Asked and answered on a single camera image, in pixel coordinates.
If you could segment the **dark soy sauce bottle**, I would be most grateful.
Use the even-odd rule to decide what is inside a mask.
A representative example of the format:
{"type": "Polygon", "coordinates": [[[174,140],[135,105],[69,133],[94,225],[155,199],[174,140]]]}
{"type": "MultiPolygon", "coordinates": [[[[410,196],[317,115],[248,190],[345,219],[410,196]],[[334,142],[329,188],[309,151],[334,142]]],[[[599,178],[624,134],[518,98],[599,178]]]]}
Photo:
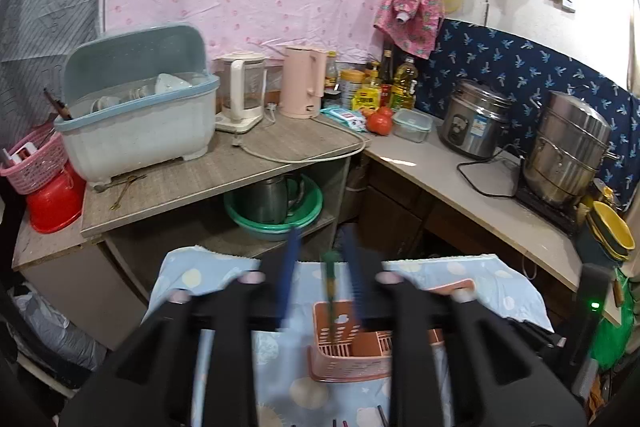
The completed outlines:
{"type": "Polygon", "coordinates": [[[387,106],[390,101],[390,91],[393,87],[393,51],[385,49],[382,56],[380,68],[378,69],[378,79],[380,80],[381,96],[380,106],[387,106]]]}

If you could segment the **pink electric kettle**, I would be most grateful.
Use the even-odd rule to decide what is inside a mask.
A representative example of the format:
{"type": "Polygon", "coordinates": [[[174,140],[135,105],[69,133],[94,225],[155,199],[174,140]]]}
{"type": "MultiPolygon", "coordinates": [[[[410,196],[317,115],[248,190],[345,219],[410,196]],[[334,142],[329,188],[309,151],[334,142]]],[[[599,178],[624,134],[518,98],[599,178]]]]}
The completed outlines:
{"type": "Polygon", "coordinates": [[[287,46],[284,52],[279,110],[288,118],[320,114],[326,75],[326,51],[287,46]]]}

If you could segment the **blue patterned table cloth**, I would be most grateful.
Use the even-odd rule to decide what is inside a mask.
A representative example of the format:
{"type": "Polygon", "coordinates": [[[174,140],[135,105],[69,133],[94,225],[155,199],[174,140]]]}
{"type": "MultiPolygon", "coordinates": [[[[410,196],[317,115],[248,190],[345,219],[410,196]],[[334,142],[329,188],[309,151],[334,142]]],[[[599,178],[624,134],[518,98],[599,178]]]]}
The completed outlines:
{"type": "MultiPolygon", "coordinates": [[[[151,293],[157,308],[171,291],[194,295],[218,291],[258,263],[214,253],[201,246],[169,251],[151,293]]],[[[552,325],[544,299],[524,275],[495,255],[445,257],[386,262],[422,289],[464,279],[474,282],[477,298],[502,317],[529,321],[544,329],[552,325]]],[[[285,323],[276,333],[253,336],[258,421],[263,426],[378,426],[390,412],[390,380],[325,384],[308,373],[307,350],[312,340],[312,307],[323,300],[322,268],[300,262],[294,271],[285,323]]]]}

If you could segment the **stacked yellow green bowls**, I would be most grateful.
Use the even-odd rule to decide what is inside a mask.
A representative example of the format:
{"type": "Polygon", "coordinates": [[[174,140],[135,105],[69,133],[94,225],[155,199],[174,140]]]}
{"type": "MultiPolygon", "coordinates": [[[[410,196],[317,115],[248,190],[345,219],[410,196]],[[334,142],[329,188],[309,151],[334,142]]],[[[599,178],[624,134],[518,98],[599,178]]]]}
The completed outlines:
{"type": "Polygon", "coordinates": [[[587,225],[597,241],[617,262],[629,260],[636,242],[627,223],[605,202],[594,202],[586,216],[587,225]]]}

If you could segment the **navy patterned wall cloth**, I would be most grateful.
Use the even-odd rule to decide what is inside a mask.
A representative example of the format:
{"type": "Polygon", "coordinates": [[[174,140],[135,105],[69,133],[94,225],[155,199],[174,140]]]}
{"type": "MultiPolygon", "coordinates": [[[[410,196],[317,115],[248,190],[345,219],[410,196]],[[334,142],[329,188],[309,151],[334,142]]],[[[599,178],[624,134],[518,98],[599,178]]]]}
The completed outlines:
{"type": "Polygon", "coordinates": [[[509,124],[500,141],[522,153],[532,149],[538,109],[551,91],[587,102],[610,125],[608,150],[597,177],[612,188],[624,209],[638,192],[639,99],[605,75],[542,44],[506,32],[445,20],[427,60],[416,61],[420,77],[416,108],[445,116],[449,95],[461,79],[475,80],[511,102],[509,124]]]}

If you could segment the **cooking oil bottle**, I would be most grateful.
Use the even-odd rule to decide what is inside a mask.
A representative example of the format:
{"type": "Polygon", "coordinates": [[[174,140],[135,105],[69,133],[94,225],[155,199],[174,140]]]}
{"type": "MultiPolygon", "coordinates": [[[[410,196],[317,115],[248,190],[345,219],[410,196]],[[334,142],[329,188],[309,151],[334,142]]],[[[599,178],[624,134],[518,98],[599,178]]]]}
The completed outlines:
{"type": "Polygon", "coordinates": [[[401,108],[413,109],[416,101],[416,86],[419,72],[414,58],[407,56],[398,67],[390,90],[390,109],[396,112],[401,108]]]}

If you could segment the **green plastic bag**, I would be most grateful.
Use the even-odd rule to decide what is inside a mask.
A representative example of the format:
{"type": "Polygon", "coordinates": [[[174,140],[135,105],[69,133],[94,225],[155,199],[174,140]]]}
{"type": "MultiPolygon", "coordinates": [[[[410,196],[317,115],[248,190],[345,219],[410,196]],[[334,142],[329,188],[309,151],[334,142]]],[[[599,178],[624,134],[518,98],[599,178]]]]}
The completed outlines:
{"type": "Polygon", "coordinates": [[[614,281],[620,283],[624,297],[620,326],[603,319],[598,325],[590,351],[591,358],[596,360],[601,371],[612,369],[620,361],[634,329],[634,298],[628,287],[629,279],[620,269],[616,269],[614,281]]]}

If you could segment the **large steel steamer pot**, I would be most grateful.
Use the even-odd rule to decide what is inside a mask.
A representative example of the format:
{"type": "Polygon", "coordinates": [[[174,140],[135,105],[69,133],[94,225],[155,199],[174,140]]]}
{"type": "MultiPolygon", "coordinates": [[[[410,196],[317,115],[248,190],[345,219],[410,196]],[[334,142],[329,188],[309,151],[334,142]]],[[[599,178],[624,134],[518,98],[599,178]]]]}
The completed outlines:
{"type": "Polygon", "coordinates": [[[533,191],[551,205],[574,204],[582,198],[610,151],[611,126],[588,103],[551,91],[541,110],[524,176],[533,191]]]}

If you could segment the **clear food container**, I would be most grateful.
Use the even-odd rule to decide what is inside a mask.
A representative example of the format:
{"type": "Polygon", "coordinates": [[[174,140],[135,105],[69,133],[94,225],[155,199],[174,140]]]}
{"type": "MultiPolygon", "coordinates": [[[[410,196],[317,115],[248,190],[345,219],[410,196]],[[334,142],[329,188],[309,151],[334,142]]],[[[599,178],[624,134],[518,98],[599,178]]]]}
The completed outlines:
{"type": "Polygon", "coordinates": [[[434,120],[420,110],[401,108],[392,117],[393,134],[413,143],[422,143],[431,132],[434,120]]]}

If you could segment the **red tomato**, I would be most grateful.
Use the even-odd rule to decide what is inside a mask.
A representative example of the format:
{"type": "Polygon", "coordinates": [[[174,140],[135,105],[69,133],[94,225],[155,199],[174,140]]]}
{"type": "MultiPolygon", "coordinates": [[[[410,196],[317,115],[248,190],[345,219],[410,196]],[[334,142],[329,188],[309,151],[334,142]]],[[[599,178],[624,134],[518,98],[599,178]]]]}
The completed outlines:
{"type": "Polygon", "coordinates": [[[386,136],[393,129],[393,111],[388,107],[380,107],[367,118],[367,129],[376,135],[386,136]]]}

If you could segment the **green chopstick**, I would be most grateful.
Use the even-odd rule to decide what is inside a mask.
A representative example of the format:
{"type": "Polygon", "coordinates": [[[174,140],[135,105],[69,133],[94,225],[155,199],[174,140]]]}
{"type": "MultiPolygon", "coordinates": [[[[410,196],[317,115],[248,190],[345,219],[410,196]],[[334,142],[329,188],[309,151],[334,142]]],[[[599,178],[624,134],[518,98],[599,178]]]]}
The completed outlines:
{"type": "Polygon", "coordinates": [[[326,288],[326,306],[328,307],[328,321],[329,321],[329,340],[330,345],[335,343],[335,268],[336,264],[340,260],[340,255],[337,251],[327,251],[322,256],[323,270],[324,270],[324,288],[326,288]]]}

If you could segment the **pink perforated utensil basket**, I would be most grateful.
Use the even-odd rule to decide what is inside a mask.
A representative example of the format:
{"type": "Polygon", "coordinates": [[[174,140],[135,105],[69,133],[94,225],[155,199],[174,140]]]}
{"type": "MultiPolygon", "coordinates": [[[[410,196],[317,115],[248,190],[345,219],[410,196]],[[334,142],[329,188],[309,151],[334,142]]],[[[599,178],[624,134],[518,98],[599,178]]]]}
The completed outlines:
{"type": "Polygon", "coordinates": [[[330,339],[329,303],[312,307],[314,340],[308,347],[309,376],[319,383],[349,384],[374,381],[392,373],[391,332],[366,331],[356,319],[354,303],[334,303],[336,323],[330,339]]]}

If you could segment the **green plastic basin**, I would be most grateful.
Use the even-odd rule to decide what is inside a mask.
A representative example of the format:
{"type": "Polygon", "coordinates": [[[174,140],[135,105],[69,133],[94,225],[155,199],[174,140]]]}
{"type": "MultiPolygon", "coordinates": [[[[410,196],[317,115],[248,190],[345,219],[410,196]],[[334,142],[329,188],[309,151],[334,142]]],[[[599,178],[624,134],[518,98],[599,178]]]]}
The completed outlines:
{"type": "Polygon", "coordinates": [[[224,209],[246,233],[277,242],[289,229],[304,229],[320,216],[323,194],[303,173],[287,173],[224,195],[224,209]]]}

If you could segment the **steel rice cooker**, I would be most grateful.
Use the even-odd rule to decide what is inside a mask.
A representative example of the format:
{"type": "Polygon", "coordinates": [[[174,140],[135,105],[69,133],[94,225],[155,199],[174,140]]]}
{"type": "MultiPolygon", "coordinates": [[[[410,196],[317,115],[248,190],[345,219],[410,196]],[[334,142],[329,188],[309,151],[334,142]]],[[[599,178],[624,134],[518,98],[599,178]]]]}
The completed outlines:
{"type": "Polygon", "coordinates": [[[465,156],[482,160],[494,155],[498,139],[508,127],[512,102],[474,80],[456,82],[439,138],[465,156]]]}

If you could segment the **teal white dish rack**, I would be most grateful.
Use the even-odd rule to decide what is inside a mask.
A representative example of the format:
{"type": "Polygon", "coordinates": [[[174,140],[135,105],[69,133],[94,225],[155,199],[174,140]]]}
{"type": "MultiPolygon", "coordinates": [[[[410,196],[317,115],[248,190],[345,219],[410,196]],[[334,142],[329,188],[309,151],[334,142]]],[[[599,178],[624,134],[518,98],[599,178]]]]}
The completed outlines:
{"type": "Polygon", "coordinates": [[[216,127],[220,80],[204,39],[185,24],[111,35],[78,46],[63,68],[70,119],[55,130],[90,185],[161,162],[203,156],[216,127]]]}

